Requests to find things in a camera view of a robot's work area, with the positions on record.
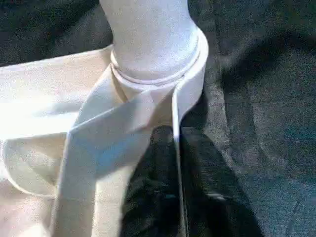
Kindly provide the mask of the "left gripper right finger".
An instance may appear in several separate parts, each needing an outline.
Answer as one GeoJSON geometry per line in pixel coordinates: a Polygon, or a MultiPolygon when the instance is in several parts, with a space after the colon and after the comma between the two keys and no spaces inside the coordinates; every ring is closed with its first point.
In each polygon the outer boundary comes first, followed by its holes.
{"type": "Polygon", "coordinates": [[[183,134],[180,156],[191,237],[260,237],[247,195],[204,134],[183,134]]]}

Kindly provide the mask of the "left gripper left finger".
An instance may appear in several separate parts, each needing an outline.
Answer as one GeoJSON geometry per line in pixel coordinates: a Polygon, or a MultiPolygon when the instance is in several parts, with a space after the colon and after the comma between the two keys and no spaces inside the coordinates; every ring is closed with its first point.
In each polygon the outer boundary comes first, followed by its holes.
{"type": "Polygon", "coordinates": [[[176,237],[179,234],[179,183],[170,126],[153,130],[121,206],[120,236],[176,237]]]}

